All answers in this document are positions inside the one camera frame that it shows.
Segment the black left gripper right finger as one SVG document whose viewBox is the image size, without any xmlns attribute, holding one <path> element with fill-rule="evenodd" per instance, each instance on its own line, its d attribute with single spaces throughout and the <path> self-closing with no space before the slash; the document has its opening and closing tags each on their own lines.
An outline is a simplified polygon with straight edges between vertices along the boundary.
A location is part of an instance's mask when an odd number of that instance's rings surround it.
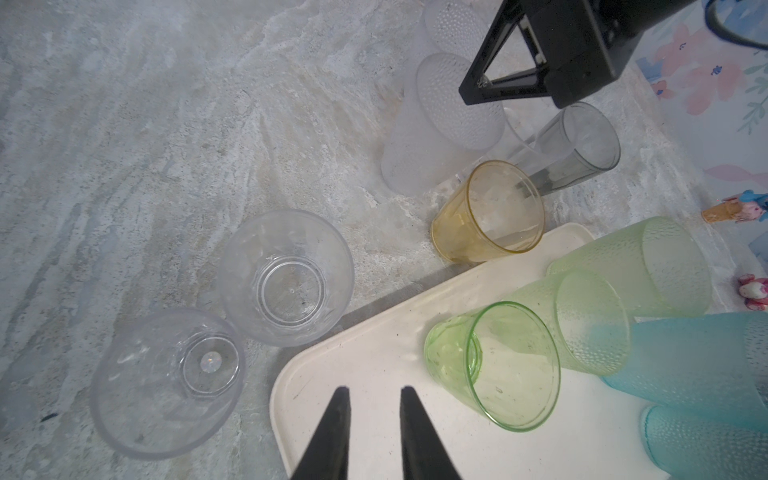
<svg viewBox="0 0 768 480">
<path fill-rule="evenodd" d="M 460 479 L 416 390 L 411 386 L 401 390 L 400 434 L 404 479 Z"/>
</svg>

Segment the dimpled teal plastic cup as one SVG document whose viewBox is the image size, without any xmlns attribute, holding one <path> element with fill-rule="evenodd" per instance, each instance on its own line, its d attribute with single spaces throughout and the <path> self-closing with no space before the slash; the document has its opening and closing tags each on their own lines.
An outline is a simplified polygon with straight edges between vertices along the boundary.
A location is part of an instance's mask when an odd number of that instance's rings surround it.
<svg viewBox="0 0 768 480">
<path fill-rule="evenodd" d="M 767 434 L 664 406 L 646 408 L 640 435 L 651 462 L 675 479 L 765 479 Z"/>
</svg>

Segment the dimpled yellow-green plastic cup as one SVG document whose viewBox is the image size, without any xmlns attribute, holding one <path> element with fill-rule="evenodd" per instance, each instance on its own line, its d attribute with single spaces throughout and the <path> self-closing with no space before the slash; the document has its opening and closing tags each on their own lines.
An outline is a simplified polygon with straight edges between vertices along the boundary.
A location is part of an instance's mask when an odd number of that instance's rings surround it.
<svg viewBox="0 0 768 480">
<path fill-rule="evenodd" d="M 652 217 L 591 241 L 552 262 L 547 273 L 572 269 L 605 278 L 634 317 L 697 317 L 712 300 L 702 250 L 669 217 Z"/>
</svg>

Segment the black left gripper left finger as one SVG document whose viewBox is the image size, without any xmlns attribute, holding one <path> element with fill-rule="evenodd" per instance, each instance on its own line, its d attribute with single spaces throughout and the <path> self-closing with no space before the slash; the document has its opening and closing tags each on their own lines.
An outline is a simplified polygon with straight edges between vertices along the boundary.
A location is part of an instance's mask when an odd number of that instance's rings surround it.
<svg viewBox="0 0 768 480">
<path fill-rule="evenodd" d="M 291 480 L 346 480 L 350 429 L 350 392 L 348 387 L 340 386 L 334 391 Z"/>
</svg>

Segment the dimpled clear cup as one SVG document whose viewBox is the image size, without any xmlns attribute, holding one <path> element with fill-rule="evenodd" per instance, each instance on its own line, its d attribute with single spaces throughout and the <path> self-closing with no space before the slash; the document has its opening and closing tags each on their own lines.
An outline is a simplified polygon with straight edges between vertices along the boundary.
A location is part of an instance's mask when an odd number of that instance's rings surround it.
<svg viewBox="0 0 768 480">
<path fill-rule="evenodd" d="M 471 62 L 450 53 L 424 58 L 410 79 L 384 148 L 385 183 L 420 195 L 460 173 L 494 147 L 505 128 L 499 102 L 467 105 L 459 86 Z"/>
<path fill-rule="evenodd" d="M 463 1 L 427 1 L 417 23 L 409 59 L 419 63 L 434 53 L 473 60 L 488 30 L 483 19 Z"/>
</svg>

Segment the smooth green plastic cup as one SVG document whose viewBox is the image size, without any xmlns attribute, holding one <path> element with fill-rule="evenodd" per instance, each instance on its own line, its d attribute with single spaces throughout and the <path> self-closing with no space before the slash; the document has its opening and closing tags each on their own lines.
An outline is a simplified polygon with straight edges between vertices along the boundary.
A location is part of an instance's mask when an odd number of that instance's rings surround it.
<svg viewBox="0 0 768 480">
<path fill-rule="evenodd" d="M 553 336 L 520 303 L 499 301 L 437 323 L 423 355 L 438 384 L 505 430 L 538 428 L 557 403 L 561 362 Z"/>
</svg>

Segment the dimpled clear cup front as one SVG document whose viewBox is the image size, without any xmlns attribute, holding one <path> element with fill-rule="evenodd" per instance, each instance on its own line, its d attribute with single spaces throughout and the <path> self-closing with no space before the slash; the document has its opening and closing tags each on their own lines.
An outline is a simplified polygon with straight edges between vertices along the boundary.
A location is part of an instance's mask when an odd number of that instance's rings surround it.
<svg viewBox="0 0 768 480">
<path fill-rule="evenodd" d="M 499 102 L 467 105 L 459 86 L 471 62 L 450 53 L 424 58 L 410 79 L 384 148 L 385 183 L 420 195 L 460 173 L 494 147 L 505 128 Z"/>
</svg>

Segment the smooth clear plastic cup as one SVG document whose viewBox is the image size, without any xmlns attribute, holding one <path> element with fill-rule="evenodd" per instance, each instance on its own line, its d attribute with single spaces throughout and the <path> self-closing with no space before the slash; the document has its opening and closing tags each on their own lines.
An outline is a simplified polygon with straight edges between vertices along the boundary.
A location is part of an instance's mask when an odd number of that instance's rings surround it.
<svg viewBox="0 0 768 480">
<path fill-rule="evenodd" d="M 490 160 L 508 160 L 520 150 L 531 150 L 540 130 L 559 109 L 547 98 L 502 102 L 505 126 L 502 137 L 487 153 Z"/>
</svg>

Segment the small clear glass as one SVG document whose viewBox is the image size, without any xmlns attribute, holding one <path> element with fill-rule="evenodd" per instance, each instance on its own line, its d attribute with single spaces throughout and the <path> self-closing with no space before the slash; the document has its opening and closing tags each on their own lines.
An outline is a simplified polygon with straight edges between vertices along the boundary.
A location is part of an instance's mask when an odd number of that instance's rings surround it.
<svg viewBox="0 0 768 480">
<path fill-rule="evenodd" d="M 224 425 L 245 377 L 243 340 L 230 322 L 198 309 L 166 309 L 113 339 L 92 379 L 90 413 L 117 453 L 170 459 Z"/>
<path fill-rule="evenodd" d="M 227 318 L 259 342 L 294 347 L 330 331 L 350 303 L 354 264 L 342 235 L 304 210 L 243 223 L 221 256 L 218 291 Z"/>
</svg>

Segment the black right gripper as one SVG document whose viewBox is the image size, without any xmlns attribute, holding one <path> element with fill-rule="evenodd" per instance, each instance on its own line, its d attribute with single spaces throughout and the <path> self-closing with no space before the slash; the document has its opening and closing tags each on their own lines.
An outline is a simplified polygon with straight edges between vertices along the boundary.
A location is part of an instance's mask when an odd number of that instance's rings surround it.
<svg viewBox="0 0 768 480">
<path fill-rule="evenodd" d="M 618 80 L 643 33 L 688 5 L 672 0 L 524 1 L 522 5 L 505 0 L 459 93 L 466 105 L 549 97 L 564 108 Z M 543 64 L 490 79 L 487 69 L 523 15 Z"/>
</svg>

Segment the dimpled light green cup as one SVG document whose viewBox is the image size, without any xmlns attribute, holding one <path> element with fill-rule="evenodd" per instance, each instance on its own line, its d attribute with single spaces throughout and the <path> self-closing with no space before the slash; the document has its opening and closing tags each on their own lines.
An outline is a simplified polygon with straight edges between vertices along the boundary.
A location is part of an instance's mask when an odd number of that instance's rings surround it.
<svg viewBox="0 0 768 480">
<path fill-rule="evenodd" d="M 550 331 L 561 366 L 609 376 L 631 349 L 631 319 L 613 286 L 583 269 L 548 275 L 507 296 L 535 313 Z"/>
</svg>

